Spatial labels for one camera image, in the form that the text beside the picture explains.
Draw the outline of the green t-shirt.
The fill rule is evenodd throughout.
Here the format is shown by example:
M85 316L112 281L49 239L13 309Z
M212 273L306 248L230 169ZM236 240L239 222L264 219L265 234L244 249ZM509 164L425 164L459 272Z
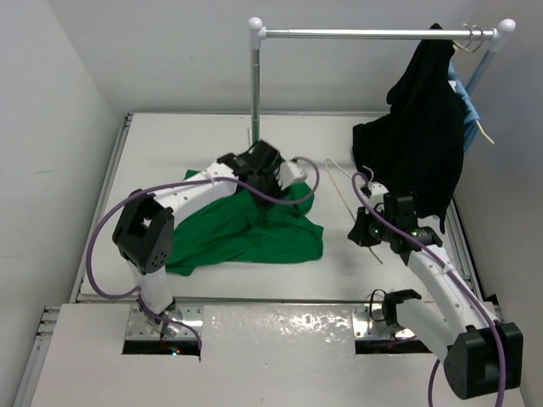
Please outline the green t-shirt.
M189 276L224 262L299 264L323 254L323 227L307 215L314 198L259 208L250 192L222 198L183 220L174 231L166 271Z

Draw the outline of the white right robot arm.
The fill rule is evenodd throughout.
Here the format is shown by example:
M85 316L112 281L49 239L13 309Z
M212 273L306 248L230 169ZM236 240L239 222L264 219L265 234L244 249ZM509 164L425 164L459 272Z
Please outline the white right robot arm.
M382 185L356 189L361 202L348 238L361 247L387 243L421 281L438 307L434 313L413 289L388 292L382 321L410 330L443 368L452 392L462 400L505 393L519 387L523 334L513 322L502 322L479 300L452 264L439 234L420 226L414 199Z

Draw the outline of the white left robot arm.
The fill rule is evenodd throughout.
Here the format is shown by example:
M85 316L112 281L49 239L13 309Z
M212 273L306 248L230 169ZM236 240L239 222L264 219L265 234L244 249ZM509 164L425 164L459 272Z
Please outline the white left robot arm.
M275 199L283 198L305 173L293 160L285 161L266 142L249 150L227 153L187 184L147 192L125 205L112 240L140 287L141 302L155 315L173 306L165 265L171 257L175 228L190 215L242 190L239 181Z

